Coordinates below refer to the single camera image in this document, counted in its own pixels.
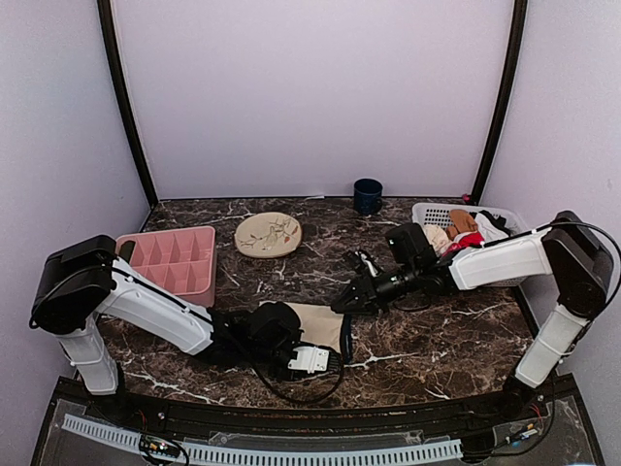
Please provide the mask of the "cream underwear with navy trim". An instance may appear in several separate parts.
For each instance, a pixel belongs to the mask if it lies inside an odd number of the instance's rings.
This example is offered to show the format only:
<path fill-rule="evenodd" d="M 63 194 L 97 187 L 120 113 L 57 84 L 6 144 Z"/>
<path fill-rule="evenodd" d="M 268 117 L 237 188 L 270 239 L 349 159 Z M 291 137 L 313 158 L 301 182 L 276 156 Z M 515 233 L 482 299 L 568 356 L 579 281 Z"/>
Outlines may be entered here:
<path fill-rule="evenodd" d="M 301 320 L 300 341 L 268 349 L 275 360 L 289 370 L 312 374 L 326 372 L 346 361 L 350 350 L 347 337 L 350 331 L 344 316 L 327 306 L 283 302 Z"/>

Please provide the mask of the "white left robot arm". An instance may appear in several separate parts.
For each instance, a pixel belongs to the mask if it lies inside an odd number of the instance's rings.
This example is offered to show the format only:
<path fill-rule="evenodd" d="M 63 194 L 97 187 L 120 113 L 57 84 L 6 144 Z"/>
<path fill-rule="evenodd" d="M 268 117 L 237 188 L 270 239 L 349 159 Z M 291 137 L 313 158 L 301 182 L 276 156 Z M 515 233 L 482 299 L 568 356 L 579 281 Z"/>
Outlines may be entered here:
<path fill-rule="evenodd" d="M 282 302 L 230 315 L 213 309 L 212 236 L 196 233 L 98 235 L 51 254 L 28 325 L 53 335 L 100 409 L 116 423 L 137 414 L 121 389 L 122 371 L 96 324 L 107 315 L 153 334 L 217 368 L 249 367 L 276 397 L 273 382 L 344 375 L 340 352 L 303 339 L 302 320 Z"/>

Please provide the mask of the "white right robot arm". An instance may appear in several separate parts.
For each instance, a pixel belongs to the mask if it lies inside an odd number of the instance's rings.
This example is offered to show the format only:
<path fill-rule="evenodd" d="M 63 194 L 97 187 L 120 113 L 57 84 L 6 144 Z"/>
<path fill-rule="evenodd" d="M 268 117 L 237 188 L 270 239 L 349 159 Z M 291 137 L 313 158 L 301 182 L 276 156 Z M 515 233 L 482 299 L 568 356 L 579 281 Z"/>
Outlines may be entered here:
<path fill-rule="evenodd" d="M 505 421 L 531 408 L 538 388 L 620 291 L 619 244 L 569 210 L 542 226 L 444 255 L 434 252 L 418 223 L 392 228 L 385 240 L 396 268 L 382 270 L 364 250 L 348 252 L 355 275 L 332 302 L 335 313 L 374 316 L 412 292 L 441 296 L 523 280 L 538 332 L 496 398 L 495 412 Z"/>

